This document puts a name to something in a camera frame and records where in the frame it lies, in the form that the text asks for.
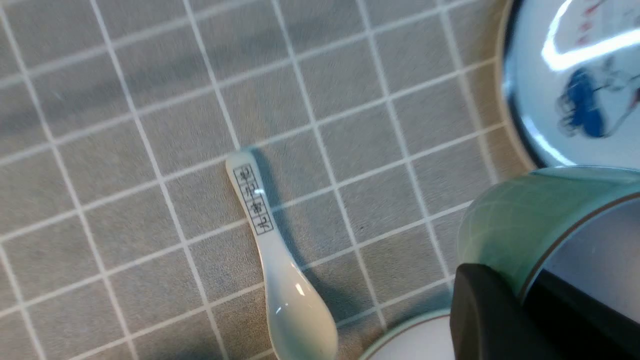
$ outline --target ceramic spoon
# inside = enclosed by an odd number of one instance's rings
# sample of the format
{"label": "ceramic spoon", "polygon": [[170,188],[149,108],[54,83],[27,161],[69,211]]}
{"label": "ceramic spoon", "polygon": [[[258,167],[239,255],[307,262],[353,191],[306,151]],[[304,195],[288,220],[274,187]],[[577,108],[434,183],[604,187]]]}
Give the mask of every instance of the ceramic spoon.
{"label": "ceramic spoon", "polygon": [[227,174],[260,252],[274,353],[279,360],[334,360],[338,346],[335,322],[285,246],[255,158],[250,152],[230,155]]}

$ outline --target green ceramic cup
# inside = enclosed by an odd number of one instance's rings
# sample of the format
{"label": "green ceramic cup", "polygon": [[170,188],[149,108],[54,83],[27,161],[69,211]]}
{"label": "green ceramic cup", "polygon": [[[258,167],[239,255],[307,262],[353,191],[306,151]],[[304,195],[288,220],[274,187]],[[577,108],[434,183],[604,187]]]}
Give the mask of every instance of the green ceramic cup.
{"label": "green ceramic cup", "polygon": [[458,233],[458,257],[461,263],[498,271],[524,301],[542,264],[569,235],[605,211],[638,198],[636,170],[536,170],[494,186],[471,204]]}

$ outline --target ceramic dish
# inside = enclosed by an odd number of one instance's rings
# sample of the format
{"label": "ceramic dish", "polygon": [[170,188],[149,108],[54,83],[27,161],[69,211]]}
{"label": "ceramic dish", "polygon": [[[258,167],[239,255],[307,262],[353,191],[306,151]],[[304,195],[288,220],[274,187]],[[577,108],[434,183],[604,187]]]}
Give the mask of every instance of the ceramic dish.
{"label": "ceramic dish", "polygon": [[640,2],[513,0],[497,89],[530,168],[640,168]]}
{"label": "ceramic dish", "polygon": [[388,332],[360,360],[454,360],[450,310],[411,319]]}

